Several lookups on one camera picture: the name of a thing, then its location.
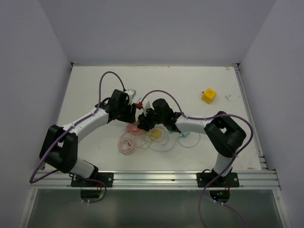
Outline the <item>light blue charger plug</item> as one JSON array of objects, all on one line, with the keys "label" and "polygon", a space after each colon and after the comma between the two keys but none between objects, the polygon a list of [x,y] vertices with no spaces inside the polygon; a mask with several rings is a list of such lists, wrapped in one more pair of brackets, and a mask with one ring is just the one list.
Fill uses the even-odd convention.
[{"label": "light blue charger plug", "polygon": [[189,134],[190,134],[190,132],[188,132],[188,131],[186,131],[186,132],[181,132],[181,133],[180,133],[180,137],[186,138]]}]

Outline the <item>yellow cube socket adapter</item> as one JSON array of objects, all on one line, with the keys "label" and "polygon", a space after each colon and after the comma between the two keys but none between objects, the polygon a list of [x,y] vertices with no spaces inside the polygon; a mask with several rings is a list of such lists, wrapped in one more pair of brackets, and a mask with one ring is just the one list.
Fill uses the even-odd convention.
[{"label": "yellow cube socket adapter", "polygon": [[208,88],[206,91],[202,93],[202,101],[204,101],[207,104],[211,104],[213,100],[215,99],[217,93],[212,90],[211,88]]}]

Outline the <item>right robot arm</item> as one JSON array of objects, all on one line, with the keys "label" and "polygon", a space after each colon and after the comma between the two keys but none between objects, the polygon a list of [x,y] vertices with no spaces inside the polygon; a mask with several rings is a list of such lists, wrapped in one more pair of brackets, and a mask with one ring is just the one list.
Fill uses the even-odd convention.
[{"label": "right robot arm", "polygon": [[181,112],[173,111],[165,99],[157,99],[150,106],[149,102],[138,102],[138,109],[143,113],[138,116],[138,128],[149,131],[157,124],[168,131],[204,134],[218,152],[216,163],[211,170],[211,180],[216,186],[228,182],[232,171],[230,164],[237,149],[243,144],[245,131],[225,112],[218,112],[216,118],[185,117]]}]

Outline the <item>yellow charger plug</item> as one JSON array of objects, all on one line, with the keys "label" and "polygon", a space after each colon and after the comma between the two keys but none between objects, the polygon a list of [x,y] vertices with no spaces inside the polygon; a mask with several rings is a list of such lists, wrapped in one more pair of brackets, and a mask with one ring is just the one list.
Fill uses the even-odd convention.
[{"label": "yellow charger plug", "polygon": [[151,137],[154,139],[159,139],[161,137],[161,135],[162,135],[162,132],[159,129],[154,129],[151,133]]}]

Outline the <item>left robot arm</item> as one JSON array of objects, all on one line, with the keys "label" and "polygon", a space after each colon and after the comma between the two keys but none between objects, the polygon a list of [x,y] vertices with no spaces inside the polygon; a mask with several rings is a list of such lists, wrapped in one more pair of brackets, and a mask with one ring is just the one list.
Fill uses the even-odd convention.
[{"label": "left robot arm", "polygon": [[54,124],[49,127],[39,158],[52,166],[54,171],[31,182],[36,183],[59,171],[73,178],[73,187],[110,187],[112,175],[102,176],[95,165],[79,158],[78,144],[94,130],[113,120],[134,123],[135,96],[135,90],[116,89],[110,97],[99,99],[94,108],[78,120],[64,126]]}]

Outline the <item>left black mount plate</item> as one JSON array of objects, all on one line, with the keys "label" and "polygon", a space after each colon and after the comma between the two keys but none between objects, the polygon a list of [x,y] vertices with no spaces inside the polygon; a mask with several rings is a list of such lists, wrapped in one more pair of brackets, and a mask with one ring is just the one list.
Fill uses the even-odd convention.
[{"label": "left black mount plate", "polygon": [[83,187],[83,188],[93,188],[101,187],[99,182],[102,182],[107,188],[112,187],[114,181],[114,174],[112,172],[94,172],[90,177],[83,178],[79,175],[69,174],[71,180],[71,187]]}]

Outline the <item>right black mount plate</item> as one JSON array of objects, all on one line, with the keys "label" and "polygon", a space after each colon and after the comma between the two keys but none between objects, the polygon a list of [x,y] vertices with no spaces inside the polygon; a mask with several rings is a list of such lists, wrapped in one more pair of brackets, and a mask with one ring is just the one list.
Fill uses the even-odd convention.
[{"label": "right black mount plate", "polygon": [[204,170],[202,172],[196,173],[196,181],[199,188],[211,187],[211,188],[225,188],[232,187],[238,188],[240,187],[238,175],[236,172],[230,171],[226,176],[217,177],[217,173],[213,170],[208,172],[208,170]]}]

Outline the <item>black mount plate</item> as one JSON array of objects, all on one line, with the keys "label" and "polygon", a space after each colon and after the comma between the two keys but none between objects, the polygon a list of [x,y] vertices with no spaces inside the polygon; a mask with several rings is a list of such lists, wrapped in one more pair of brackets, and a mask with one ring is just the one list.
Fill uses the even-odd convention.
[{"label": "black mount plate", "polygon": [[71,180],[71,187],[83,187],[83,188],[93,188],[101,187],[99,182],[102,182],[107,188],[112,187],[114,181],[114,174],[112,172],[94,172],[90,177],[83,178],[79,175],[69,174]]},{"label": "black mount plate", "polygon": [[225,188],[232,187],[238,188],[240,187],[238,175],[236,172],[230,171],[226,176],[217,177],[217,173],[213,170],[208,172],[208,170],[204,170],[202,172],[196,173],[196,181],[199,188],[211,187],[211,188]]}]

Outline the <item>pink socket adapter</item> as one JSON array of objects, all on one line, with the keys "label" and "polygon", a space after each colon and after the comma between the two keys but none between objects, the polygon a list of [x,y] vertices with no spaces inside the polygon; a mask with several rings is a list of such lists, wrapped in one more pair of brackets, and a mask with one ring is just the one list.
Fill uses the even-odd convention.
[{"label": "pink socket adapter", "polygon": [[137,126],[135,126],[135,125],[128,125],[128,126],[126,127],[126,129],[127,129],[128,131],[134,132],[134,133],[138,133],[138,132],[141,131],[141,129],[139,129],[139,128],[138,128]]}]

